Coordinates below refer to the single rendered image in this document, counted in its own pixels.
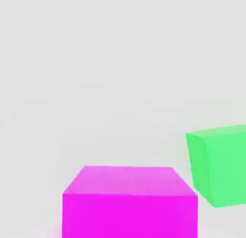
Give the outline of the small green cube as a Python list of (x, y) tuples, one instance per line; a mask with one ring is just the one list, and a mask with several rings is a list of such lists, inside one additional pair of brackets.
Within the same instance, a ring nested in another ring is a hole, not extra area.
[(215, 208), (246, 204), (246, 124), (186, 134), (195, 189)]

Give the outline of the small magenta cube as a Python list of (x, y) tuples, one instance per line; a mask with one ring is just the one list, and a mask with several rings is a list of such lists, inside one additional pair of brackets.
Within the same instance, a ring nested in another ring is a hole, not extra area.
[(171, 167), (85, 166), (62, 195), (62, 238), (198, 238), (197, 223)]

